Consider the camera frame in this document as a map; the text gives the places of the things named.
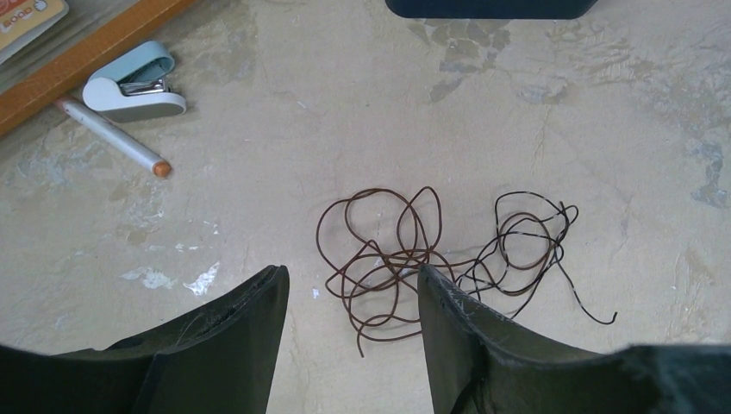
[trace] white marker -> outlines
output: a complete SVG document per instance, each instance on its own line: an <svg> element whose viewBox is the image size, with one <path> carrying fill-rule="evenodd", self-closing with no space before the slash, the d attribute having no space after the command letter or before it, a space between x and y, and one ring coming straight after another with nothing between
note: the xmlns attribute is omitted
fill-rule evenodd
<svg viewBox="0 0 731 414"><path fill-rule="evenodd" d="M56 106L158 177L165 178L172 170L169 162L76 99L60 97L56 100Z"/></svg>

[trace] plastic container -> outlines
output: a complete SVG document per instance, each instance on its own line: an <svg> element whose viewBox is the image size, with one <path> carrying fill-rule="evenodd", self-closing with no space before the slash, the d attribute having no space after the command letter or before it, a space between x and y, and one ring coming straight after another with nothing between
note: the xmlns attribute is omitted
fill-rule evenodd
<svg viewBox="0 0 731 414"><path fill-rule="evenodd" d="M385 0L411 19L575 19L597 0Z"/></svg>

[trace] white paint chip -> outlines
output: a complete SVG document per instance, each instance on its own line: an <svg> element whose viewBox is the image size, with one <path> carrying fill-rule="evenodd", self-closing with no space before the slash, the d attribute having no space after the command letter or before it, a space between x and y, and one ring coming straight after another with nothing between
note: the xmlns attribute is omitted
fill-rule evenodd
<svg viewBox="0 0 731 414"><path fill-rule="evenodd" d="M120 276L120 278L126 280L137 280L142 276L144 276L144 278L141 282L147 289L157 289L159 287L172 289L172 287L178 282L176 279L170 279L161 271L154 270L151 267L137 267L135 270L130 270L129 272L124 273Z"/></svg>
<svg viewBox="0 0 731 414"><path fill-rule="evenodd" d="M213 280L216 278L216 275L218 274L218 267L221 266L221 262L217 261L208 269L208 272L201 273L200 276L198 276L198 279L196 279L193 283L183 283L183 286L190 289L191 292L193 292L196 296L202 296L206 294L208 291L209 286L213 284Z"/></svg>

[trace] pen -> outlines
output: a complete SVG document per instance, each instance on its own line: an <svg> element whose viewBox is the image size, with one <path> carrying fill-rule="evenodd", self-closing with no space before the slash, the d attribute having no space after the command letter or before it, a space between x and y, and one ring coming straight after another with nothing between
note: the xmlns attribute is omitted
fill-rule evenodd
<svg viewBox="0 0 731 414"><path fill-rule="evenodd" d="M91 132L99 135L113 147L125 153L129 158L145 167L158 177L165 178L172 167L170 163L160 158L149 148L140 144L135 138L113 125L83 103L73 97L63 96L56 100L56 107L63 110L68 116L84 125Z"/></svg>

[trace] tangled cord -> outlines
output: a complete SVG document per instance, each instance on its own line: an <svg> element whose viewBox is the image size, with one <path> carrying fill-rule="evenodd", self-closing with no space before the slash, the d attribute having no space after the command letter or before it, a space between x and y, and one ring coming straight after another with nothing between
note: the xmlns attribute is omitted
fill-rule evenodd
<svg viewBox="0 0 731 414"><path fill-rule="evenodd" d="M394 198L403 205L403 210L397 219L397 249L394 252L384 251L378 242L372 238L366 239L358 231L356 231L351 220L353 206L358 201L379 194ZM499 211L501 202L504 202L506 198L519 195L538 198L555 210L555 213L546 218L540 218L529 211L519 211L509 215L506 219L501 221ZM424 221L419 216L416 207L414 206L414 203L416 203L420 198L425 198L427 196L430 196L434 200L437 211L437 220L435 221L437 229L433 240L430 239L424 225ZM342 204L344 204L343 218L345 227L350 236L353 237L360 247L344 265L337 266L328 258L327 255L325 255L323 251L321 232L322 225L328 214ZM364 356L361 338L365 338L373 342L393 342L421 334L419 329L415 329L403 335L376 337L366 333L366 330L368 329L370 331L377 328L383 328L389 322L404 324L419 323L419 318L401 316L398 312L398 305L402 289L409 289L413 293L417 293L415 285L412 284L409 279L413 279L412 277L417 274L419 266L423 264L430 264L439 268L443 273L446 273L447 277L460 289L465 291L467 294L476 297L480 301L482 301L482 293L489 291L490 289L495 289L503 295L510 297L519 297L527 294L528 297L517 310L512 312L512 315L510 316L511 318L515 318L523 309L525 309L528 303L533 299L533 296L538 289L538 285L541 283L546 273L556 266L559 268L561 273L563 273L566 280L568 280L578 305L586 315L595 322L603 325L610 325L615 322L617 316L616 312L612 316L611 320L606 322L597 319L591 315L588 310L586 310L578 296L578 293L576 292L573 281L561 265L561 261L563 260L565 253L561 242L565 239L569 228L572 224L574 224L578 217L577 206L565 206L563 203L559 203L557 205L540 194L531 191L513 191L505 193L497 198L494 205L494 212L497 235L484 245L484 247L479 251L477 257L474 259L450 262L443 254L436 250L442 237L443 223L441 201L432 187L427 186L421 188L421 190L419 190L411 199L407 199L393 190L385 188L371 188L359 191L350 198L338 200L325 209L317 223L316 230L317 250L325 262L327 262L334 270L334 273L325 282L325 288L328 292L330 292L330 294L342 301L343 307L348 314L350 324L357 332L356 343L361 357ZM551 231L548 229L547 224L549 222L559 222L560 228L556 235L552 235ZM534 226L537 226L539 233L522 229L522 227L524 227L527 223L532 223ZM406 241L408 239L403 233L403 227L409 228L411 242ZM543 240L546 242L546 249L541 250L543 253L537 260L528 264L516 264L509 258L506 246L506 242L509 237L514 236L531 237ZM486 263L490 257L496 255L498 255L499 258L502 258L502 262L504 264L502 274L500 274L497 279L493 276L493 272L490 271ZM358 270L357 265L359 262L374 259L376 260L376 266L373 266L366 271L359 272L357 276L352 275L352 269L356 268L356 271ZM525 286L517 289L508 289L503 287L503 285L508 279L510 269L522 272L535 271L535 275ZM382 281L373 284L371 283L371 280L373 275L376 273L385 273L386 277ZM334 289L332 287L332 284L336 282L340 282L338 289ZM354 299L361 298L367 293L384 292L389 290L393 291L393 296L390 309L388 311L377 313L369 317L360 317L353 311L355 303Z"/></svg>

